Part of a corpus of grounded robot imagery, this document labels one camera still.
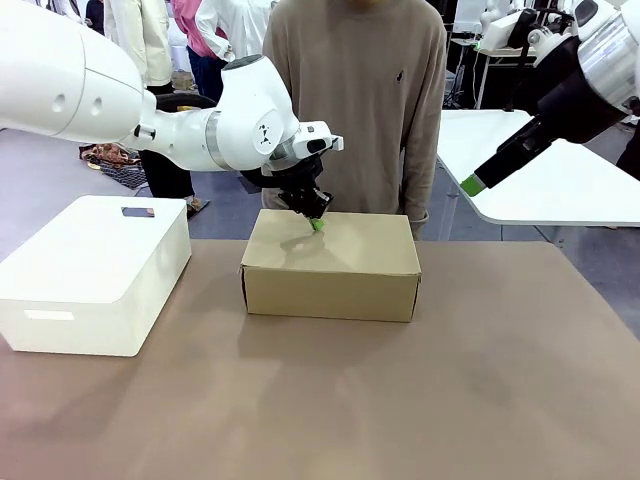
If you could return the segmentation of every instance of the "box lid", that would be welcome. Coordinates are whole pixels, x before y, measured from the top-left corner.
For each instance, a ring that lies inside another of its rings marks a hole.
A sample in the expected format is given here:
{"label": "box lid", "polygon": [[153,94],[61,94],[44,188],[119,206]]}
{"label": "box lid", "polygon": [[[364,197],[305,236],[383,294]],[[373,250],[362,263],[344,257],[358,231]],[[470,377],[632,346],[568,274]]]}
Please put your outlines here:
{"label": "box lid", "polygon": [[244,266],[314,272],[416,275],[420,263],[404,215],[328,212],[313,232],[302,216],[262,210]]}
{"label": "box lid", "polygon": [[[154,218],[123,208],[153,208]],[[184,200],[81,197],[0,263],[0,299],[110,303],[122,297]]]}

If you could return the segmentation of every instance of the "brown box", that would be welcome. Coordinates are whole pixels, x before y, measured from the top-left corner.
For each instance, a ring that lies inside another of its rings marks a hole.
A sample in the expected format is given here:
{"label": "brown box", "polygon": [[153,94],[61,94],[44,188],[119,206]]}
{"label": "brown box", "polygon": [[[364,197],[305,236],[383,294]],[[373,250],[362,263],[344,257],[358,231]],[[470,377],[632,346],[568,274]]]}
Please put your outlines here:
{"label": "brown box", "polygon": [[409,322],[420,263],[407,217],[262,210],[242,258],[249,313]]}

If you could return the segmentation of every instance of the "blue jeans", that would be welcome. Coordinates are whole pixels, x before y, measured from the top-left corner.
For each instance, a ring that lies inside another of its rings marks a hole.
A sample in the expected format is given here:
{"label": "blue jeans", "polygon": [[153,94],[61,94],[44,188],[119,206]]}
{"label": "blue jeans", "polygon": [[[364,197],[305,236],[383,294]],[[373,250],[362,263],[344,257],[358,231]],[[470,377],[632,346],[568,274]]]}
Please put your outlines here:
{"label": "blue jeans", "polygon": [[198,93],[216,102],[222,95],[222,69],[227,64],[224,60],[212,57],[201,57],[187,47],[191,72],[198,85]]}

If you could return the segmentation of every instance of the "table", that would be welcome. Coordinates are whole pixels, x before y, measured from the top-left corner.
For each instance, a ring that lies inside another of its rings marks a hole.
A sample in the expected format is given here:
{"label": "table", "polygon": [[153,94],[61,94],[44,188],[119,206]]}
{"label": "table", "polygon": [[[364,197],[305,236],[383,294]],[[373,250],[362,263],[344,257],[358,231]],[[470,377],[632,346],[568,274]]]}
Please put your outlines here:
{"label": "table", "polygon": [[[476,105],[475,105],[475,108],[479,110],[482,106],[482,99],[484,98],[484,89],[487,83],[487,73],[489,72],[489,64],[491,63],[491,59],[496,58],[498,59],[498,62],[501,62],[502,59],[504,58],[518,58],[522,53],[522,49],[510,48],[510,47],[498,48],[495,50],[487,50],[486,48],[478,49],[476,47],[476,45],[478,44],[478,40],[469,40],[469,39],[461,39],[461,38],[454,38],[453,40],[451,40],[451,42],[457,45],[460,45],[463,48],[473,47],[476,49],[477,55],[484,55],[486,57],[484,60],[484,67],[482,70],[482,77],[480,79],[480,90],[478,92],[478,100],[476,101]],[[535,56],[536,56],[535,47],[529,47],[529,52],[527,53],[527,57],[529,58],[529,57],[535,57]]]}
{"label": "table", "polygon": [[[459,183],[530,118],[523,111],[442,112],[438,158],[452,185],[439,240],[448,240],[451,234]],[[491,190],[475,197],[462,193],[480,218],[490,223],[640,226],[640,182],[586,147],[564,140],[557,140]]]}
{"label": "table", "polygon": [[558,250],[419,243],[411,324],[247,316],[195,241],[136,358],[0,344],[8,480],[638,478],[640,345]]}

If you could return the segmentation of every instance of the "pink shirt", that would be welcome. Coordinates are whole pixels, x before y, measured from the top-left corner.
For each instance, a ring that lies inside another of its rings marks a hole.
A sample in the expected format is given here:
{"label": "pink shirt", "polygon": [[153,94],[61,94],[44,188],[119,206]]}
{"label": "pink shirt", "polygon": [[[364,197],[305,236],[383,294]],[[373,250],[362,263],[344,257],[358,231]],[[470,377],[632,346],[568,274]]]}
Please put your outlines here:
{"label": "pink shirt", "polygon": [[[196,26],[196,12],[201,2],[202,0],[171,0],[173,16],[178,28],[187,35],[187,43],[194,52],[201,57],[218,58],[208,47]],[[227,38],[220,27],[216,29],[216,35]]]}

